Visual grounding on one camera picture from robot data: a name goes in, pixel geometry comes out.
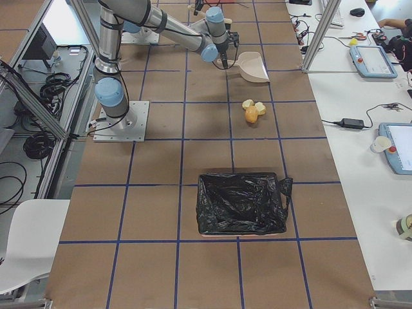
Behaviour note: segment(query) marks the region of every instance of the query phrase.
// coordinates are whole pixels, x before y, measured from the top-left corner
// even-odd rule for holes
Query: blue tape grid line
[[[254,1],[252,2],[252,5],[253,5],[254,13],[255,13],[255,19],[258,20],[258,15],[257,15],[257,13],[256,13],[256,6],[255,6],[255,2],[254,2]],[[262,36],[261,36],[261,32],[260,32],[260,26],[259,26],[259,23],[256,23],[256,24],[257,24],[257,32],[258,32],[258,35],[259,35],[259,41],[260,41],[260,43],[262,43]],[[265,60],[265,49],[263,48],[263,45],[261,46],[261,51],[262,51],[263,62],[265,63],[265,67],[267,67],[267,66],[266,66],[266,60]],[[269,93],[270,93],[270,99],[271,99],[271,101],[273,102],[274,96],[273,96],[273,93],[272,93],[272,88],[270,87],[270,85],[268,86],[268,88],[269,88]],[[277,121],[277,117],[276,117],[275,104],[272,103],[272,107],[273,107],[273,110],[274,110],[274,116],[275,116],[275,123],[276,123],[277,135],[278,135],[279,137],[281,137],[280,130],[279,130],[279,125],[278,125],[278,121]],[[285,160],[285,155],[284,155],[284,152],[283,152],[283,146],[282,146],[282,139],[281,139],[281,138],[279,139],[279,148],[280,148],[280,152],[281,152],[283,169],[284,169],[284,172],[285,172],[285,176],[287,177],[287,176],[288,176],[288,173],[287,173],[287,169],[286,169],[286,160]],[[295,227],[295,233],[296,233],[296,238],[297,238],[297,247],[298,247],[298,251],[299,251],[299,259],[300,259],[300,261],[301,261],[301,268],[302,268],[302,275],[303,275],[303,280],[304,280],[304,286],[305,286],[305,288],[306,288],[306,296],[307,296],[307,298],[308,298],[309,308],[310,308],[310,309],[313,309],[312,299],[311,299],[311,297],[310,297],[310,290],[309,290],[309,286],[308,286],[308,280],[307,280],[307,276],[306,276],[306,270],[305,270],[305,267],[304,267],[304,260],[303,260],[301,243],[300,243],[300,241],[299,241],[299,231],[298,231],[298,229],[297,229],[295,211],[294,211],[294,206],[293,206],[293,202],[292,202],[292,201],[291,201],[291,203],[290,203],[290,209],[291,209],[291,211],[292,211],[292,218],[293,218],[294,227]]]
[[[333,185],[340,184],[340,181],[326,181],[326,182],[294,182],[294,185]],[[128,187],[157,187],[160,185],[178,185],[177,183],[129,183]],[[120,184],[107,184],[107,183],[84,183],[75,185],[76,188],[87,188],[87,187],[124,187],[125,183]],[[197,183],[182,184],[182,187],[197,187]]]
[[[146,59],[146,64],[145,64],[145,72],[143,74],[143,81],[142,81],[142,87],[140,88],[139,100],[142,99],[143,87],[144,87],[144,82],[145,82],[145,78],[146,78],[146,70],[147,70],[147,65],[149,63],[150,50],[151,50],[151,46],[149,46],[149,51],[147,53],[147,59]],[[110,276],[108,298],[106,300],[106,309],[110,308],[111,292],[112,292],[112,289],[113,289],[113,282],[115,280],[118,249],[119,249],[119,246],[120,246],[120,238],[121,238],[121,235],[122,235],[123,219],[124,219],[124,213],[125,213],[125,209],[126,209],[127,193],[128,193],[128,190],[129,190],[129,182],[130,182],[130,176],[131,176],[131,169],[132,169],[132,166],[133,166],[133,157],[134,157],[134,154],[135,154],[135,148],[136,148],[136,142],[133,142],[130,161],[129,161],[129,170],[127,172],[126,189],[125,189],[125,192],[124,192],[124,201],[123,201],[123,207],[122,207],[122,214],[121,214],[121,217],[120,217],[120,223],[119,223],[119,228],[118,228],[118,236],[117,236],[117,243],[116,243],[116,249],[115,249],[115,257],[113,258],[113,266],[112,266],[111,276]]]
[[[274,103],[274,104],[278,104],[278,103],[316,103],[316,100],[292,100],[292,101],[261,101],[262,103]],[[226,101],[186,101],[186,104],[227,104]],[[231,101],[230,104],[240,104],[242,103],[242,101]],[[183,104],[182,101],[150,101],[150,104]]]
[[[256,7],[255,7],[255,1],[251,2],[253,5],[254,9],[254,14],[255,18],[257,20],[257,13],[256,13]],[[260,2],[259,4],[263,3],[268,3],[268,4],[274,4],[274,3],[284,3],[284,2]],[[289,23],[290,21],[278,21],[275,23]],[[262,49],[262,55],[263,55],[263,61],[265,63],[266,67],[266,62],[265,62],[265,54],[263,47],[265,45],[296,45],[296,43],[270,43],[270,44],[263,44],[261,40],[261,33],[259,29],[259,23],[273,23],[273,22],[244,22],[244,23],[256,23],[257,24],[257,29],[259,33],[259,44],[243,44],[243,45],[257,45],[260,46]],[[144,90],[144,83],[145,83],[145,76],[148,71],[159,71],[159,72],[176,72],[179,70],[148,70],[147,69],[147,64],[149,62],[149,54],[150,54],[150,49],[149,47],[149,52],[147,54],[147,61],[145,64],[145,70],[142,71],[144,72],[144,77],[143,77],[143,82],[142,82],[142,87],[140,91],[140,98],[139,100],[142,99],[142,94]],[[285,163],[285,156],[283,153],[283,148],[282,148],[282,140],[290,140],[290,139],[319,139],[319,138],[326,138],[325,136],[315,136],[315,137],[296,137],[296,138],[282,138],[279,132],[279,126],[277,125],[277,118],[276,118],[276,103],[277,102],[282,102],[282,103],[302,103],[302,102],[315,102],[314,100],[299,100],[299,101],[294,101],[294,100],[288,100],[288,101],[274,101],[273,99],[273,94],[272,90],[270,89],[269,86],[269,92],[270,92],[270,98],[271,101],[268,102],[269,104],[272,104],[272,107],[274,109],[274,115],[275,115],[275,122],[277,125],[277,135],[279,138],[233,138],[232,137],[232,126],[231,126],[231,119],[230,119],[230,98],[229,98],[229,82],[227,80],[226,76],[226,81],[227,81],[227,101],[226,102],[221,102],[222,104],[228,104],[228,109],[229,109],[229,129],[230,129],[230,138],[228,139],[190,139],[190,138],[185,138],[184,137],[184,129],[185,129],[185,105],[186,104],[198,104],[201,102],[186,102],[186,91],[187,91],[187,73],[190,72],[190,70],[187,69],[188,67],[188,51],[186,51],[186,70],[185,70],[185,93],[184,93],[184,100],[183,102],[159,102],[161,104],[163,103],[182,103],[183,104],[183,124],[182,124],[182,138],[176,138],[176,139],[152,139],[152,140],[181,140],[182,142],[182,148],[181,148],[181,162],[180,162],[180,183],[179,183],[179,202],[178,202],[178,226],[177,226],[177,234],[176,234],[176,240],[175,239],[129,239],[129,240],[121,240],[121,232],[122,232],[122,224],[123,224],[123,219],[124,219],[124,213],[126,209],[126,201],[127,201],[127,192],[128,188],[130,186],[155,186],[155,185],[163,185],[163,184],[136,184],[132,185],[129,183],[130,181],[130,176],[131,176],[131,168],[133,164],[133,155],[135,152],[135,147],[136,144],[133,144],[132,148],[132,153],[131,153],[131,159],[129,163],[129,172],[127,175],[127,182],[126,184],[82,184],[82,185],[76,185],[76,187],[98,187],[98,186],[107,186],[107,187],[125,187],[125,195],[124,195],[124,202],[123,202],[123,207],[122,207],[122,215],[120,219],[120,225],[119,225],[119,230],[118,230],[118,238],[117,240],[90,240],[90,241],[60,241],[59,243],[61,245],[66,245],[66,244],[90,244],[90,243],[113,243],[116,244],[116,249],[115,249],[115,257],[113,259],[113,268],[112,268],[112,273],[111,273],[111,281],[109,284],[109,292],[108,292],[108,298],[106,302],[106,309],[109,309],[110,307],[110,299],[111,299],[111,293],[113,289],[113,281],[115,277],[115,270],[116,270],[116,264],[117,264],[117,256],[118,256],[118,249],[119,245],[121,243],[175,243],[176,244],[176,269],[175,269],[175,286],[174,286],[174,309],[178,308],[178,274],[179,274],[179,256],[180,256],[180,243],[236,243],[237,246],[237,253],[238,253],[238,271],[239,271],[239,292],[240,292],[240,298],[241,298],[241,307],[242,309],[245,309],[245,300],[244,300],[244,295],[243,295],[243,278],[242,278],[242,267],[241,267],[241,243],[242,242],[279,242],[279,241],[296,241],[299,249],[299,257],[301,260],[301,267],[302,267],[302,272],[303,272],[303,277],[304,277],[304,285],[306,288],[306,294],[308,297],[308,304],[309,307],[312,309],[312,301],[310,298],[310,290],[308,286],[308,281],[306,278],[306,271],[304,268],[304,261],[303,261],[303,254],[300,246],[300,242],[302,241],[348,241],[348,240],[357,240],[356,237],[336,237],[336,238],[300,238],[298,229],[297,229],[297,223],[296,223],[296,218],[295,218],[295,213],[294,213],[294,207],[293,203],[291,203],[291,211],[292,211],[292,217],[294,221],[294,229],[296,233],[296,238],[262,238],[262,239],[243,239],[237,237],[236,239],[180,239],[180,223],[181,223],[181,212],[182,212],[182,187],[183,187],[183,153],[184,153],[184,142],[186,140],[229,140],[230,141],[230,150],[231,150],[231,159],[232,159],[232,170],[234,169],[234,150],[233,150],[233,141],[235,140],[277,140],[279,142],[280,150],[281,150],[281,156],[282,156],[282,162],[283,162],[283,168],[285,175],[287,175],[286,172],[286,163]],[[268,71],[298,71],[298,70],[268,70]],[[340,182],[295,182],[295,185],[299,184],[326,184],[326,183],[340,183]]]
[[[135,147],[136,147],[136,143],[133,142],[133,146],[132,146],[132,149],[131,149],[130,161],[129,161],[129,172],[127,173],[126,188],[125,188],[125,191],[124,191],[122,214],[121,214],[121,216],[120,216],[120,223],[119,223],[118,234],[117,234],[115,257],[113,258],[113,267],[112,267],[112,269],[111,269],[109,292],[108,292],[108,298],[107,298],[107,301],[106,301],[106,309],[109,309],[109,308],[110,308],[111,291],[112,291],[112,289],[113,289],[113,282],[114,282],[114,280],[115,280],[116,265],[117,265],[117,256],[118,256],[118,248],[119,248],[119,246],[120,246],[120,238],[121,238],[121,236],[122,236],[122,227],[123,227],[124,213],[125,213],[125,209],[126,209],[127,193],[128,193],[128,191],[129,191],[128,183],[129,183],[129,181],[130,181],[130,176],[131,176],[131,168],[132,168],[132,165],[133,165],[133,156],[134,156],[134,153],[135,153]]]
[[[187,11],[187,20],[190,20],[190,11]],[[189,51],[185,51],[185,92],[183,94],[183,121],[182,121],[182,146],[180,149],[180,177],[179,177],[179,205],[178,205],[178,224],[176,242],[176,266],[174,270],[174,299],[173,308],[178,309],[179,294],[179,262],[180,262],[180,226],[182,222],[182,184],[183,184],[183,156],[185,148],[185,118],[186,118],[186,92],[187,92],[187,68],[189,62]]]
[[[279,242],[307,242],[307,241],[351,241],[358,240],[356,236],[347,237],[303,237],[303,238],[230,238],[221,239],[219,237],[205,239],[120,239],[120,240],[61,240],[60,245],[76,245],[76,244],[103,244],[103,243],[279,243]]]

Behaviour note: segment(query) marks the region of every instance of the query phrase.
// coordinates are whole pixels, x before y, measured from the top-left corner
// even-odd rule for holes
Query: plastic bag
[[[199,175],[196,218],[200,234],[277,234],[286,231],[292,178],[275,173]],[[281,193],[286,196],[282,205]]]

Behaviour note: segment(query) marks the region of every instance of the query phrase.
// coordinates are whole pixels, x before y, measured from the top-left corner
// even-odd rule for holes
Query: white table
[[[313,2],[312,6],[287,5],[290,14],[314,16],[320,9],[319,0]],[[365,9],[364,17],[349,15],[356,7]],[[341,15],[346,18],[344,29],[329,29],[327,35],[345,37],[352,32],[377,28],[362,0],[342,0]],[[315,30],[314,17],[300,19]],[[333,39],[325,38],[323,42],[324,50],[318,53],[310,71],[355,71],[348,48]],[[398,78],[382,81],[363,79],[357,73],[310,73],[322,119],[358,118],[369,126],[366,110],[378,104],[399,102],[412,108],[412,99],[406,92],[406,74],[400,66],[396,69]],[[412,213],[412,176],[396,175],[383,153],[369,150],[381,122],[409,123],[412,111],[397,113],[377,108],[370,115],[374,126],[369,130],[328,124],[324,128],[374,289],[412,290],[412,243],[401,240],[395,229],[397,220]]]

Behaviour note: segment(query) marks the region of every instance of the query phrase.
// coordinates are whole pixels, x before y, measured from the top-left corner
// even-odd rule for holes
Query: wire bundle
[[[4,214],[5,212],[9,211],[11,208],[16,206],[20,202],[21,196],[23,195],[24,185],[26,184],[26,181],[27,181],[27,170],[23,165],[21,165],[20,163],[17,163],[17,162],[13,162],[13,161],[0,162],[0,165],[3,165],[3,164],[16,164],[16,165],[20,166],[24,171],[24,178],[23,178],[23,180],[21,180],[19,177],[16,177],[16,176],[3,176],[3,177],[0,177],[0,180],[14,179],[14,180],[17,180],[20,183],[19,190],[17,190],[17,192],[11,198],[9,198],[8,200],[2,201],[0,203],[0,206],[7,205],[8,202],[12,201],[16,197],[17,197],[17,199],[5,211],[1,211],[0,214]]]

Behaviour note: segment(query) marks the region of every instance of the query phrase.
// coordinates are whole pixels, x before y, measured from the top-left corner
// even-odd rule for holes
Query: metal mounting plate
[[[105,129],[94,134],[95,142],[144,142],[147,116],[149,114],[149,101],[130,101],[130,109],[137,115],[137,123],[131,129],[114,131]],[[105,118],[106,113],[102,109],[99,118]],[[108,127],[106,121],[98,122],[95,129]]]
[[[147,37],[134,37],[129,32],[124,32],[122,34],[122,44],[157,45],[159,44],[159,33],[152,32]]]

